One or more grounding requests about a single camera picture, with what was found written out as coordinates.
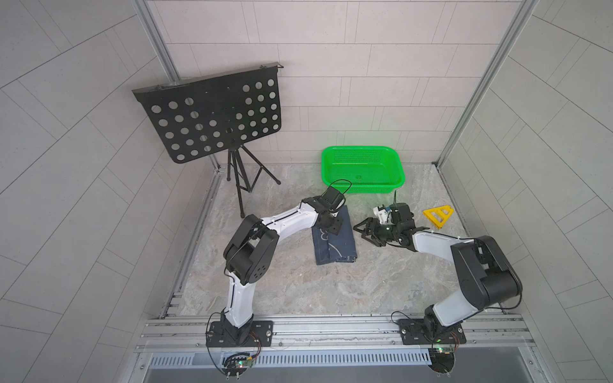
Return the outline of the dark blue pillowcase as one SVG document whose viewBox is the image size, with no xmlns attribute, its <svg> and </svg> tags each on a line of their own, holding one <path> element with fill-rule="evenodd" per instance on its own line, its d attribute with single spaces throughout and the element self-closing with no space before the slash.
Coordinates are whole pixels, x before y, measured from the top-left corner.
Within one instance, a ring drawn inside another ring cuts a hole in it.
<svg viewBox="0 0 613 383">
<path fill-rule="evenodd" d="M 318 266 L 329 263 L 354 263 L 358 258 L 347 206 L 340 209 L 337 217 L 342 219 L 337 235 L 323 230 L 318 224 L 311 228 L 315 262 Z"/>
</svg>

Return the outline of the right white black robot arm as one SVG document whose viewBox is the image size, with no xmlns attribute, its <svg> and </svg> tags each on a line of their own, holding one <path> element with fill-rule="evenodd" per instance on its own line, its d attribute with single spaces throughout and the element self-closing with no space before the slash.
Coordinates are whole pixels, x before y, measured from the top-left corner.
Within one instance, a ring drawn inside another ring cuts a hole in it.
<svg viewBox="0 0 613 383">
<path fill-rule="evenodd" d="M 494 304 L 520 297 L 522 283 L 491 236 L 461 238 L 418 227 L 404 203 L 374 209 L 375 217 L 354 225 L 363 239 L 376 247 L 391 245 L 435 255 L 455 267 L 459 289 L 426 308 L 423 319 L 433 338 Z"/>
</svg>

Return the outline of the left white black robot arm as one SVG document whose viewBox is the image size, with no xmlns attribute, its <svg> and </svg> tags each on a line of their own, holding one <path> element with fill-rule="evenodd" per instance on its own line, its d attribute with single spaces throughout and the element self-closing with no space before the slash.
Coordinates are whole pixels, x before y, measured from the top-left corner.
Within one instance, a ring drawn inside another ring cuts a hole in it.
<svg viewBox="0 0 613 383">
<path fill-rule="evenodd" d="M 330 186 L 323 194 L 302 199 L 297 206 L 278 215 L 244 218 L 223 252 L 224 274 L 229 282 L 223 320 L 233 330 L 250 327 L 256 283 L 270 268 L 277 245 L 316 225 L 338 234 L 342 226 L 338 212 L 345 202 L 344 194 Z"/>
</svg>

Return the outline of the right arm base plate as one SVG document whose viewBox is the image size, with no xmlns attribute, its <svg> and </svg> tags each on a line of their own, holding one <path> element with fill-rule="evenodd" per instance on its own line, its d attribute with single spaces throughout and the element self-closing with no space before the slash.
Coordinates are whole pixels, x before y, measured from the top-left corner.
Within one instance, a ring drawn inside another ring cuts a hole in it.
<svg viewBox="0 0 613 383">
<path fill-rule="evenodd" d="M 411 345 L 452 345 L 467 343 L 460 323 L 451 327 L 438 325 L 424 319 L 399 319 L 395 322 L 400 330 L 402 343 Z"/>
</svg>

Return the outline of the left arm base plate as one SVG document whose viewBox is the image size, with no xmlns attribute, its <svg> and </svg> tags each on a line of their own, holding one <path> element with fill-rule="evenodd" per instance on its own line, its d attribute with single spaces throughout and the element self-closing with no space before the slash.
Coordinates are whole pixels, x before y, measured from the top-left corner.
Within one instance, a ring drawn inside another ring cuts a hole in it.
<svg viewBox="0 0 613 383">
<path fill-rule="evenodd" d="M 223 320 L 213 322 L 206 332 L 207 347 L 269 347 L 274 330 L 273 321 L 251 320 L 242 327 L 234 327 Z"/>
</svg>

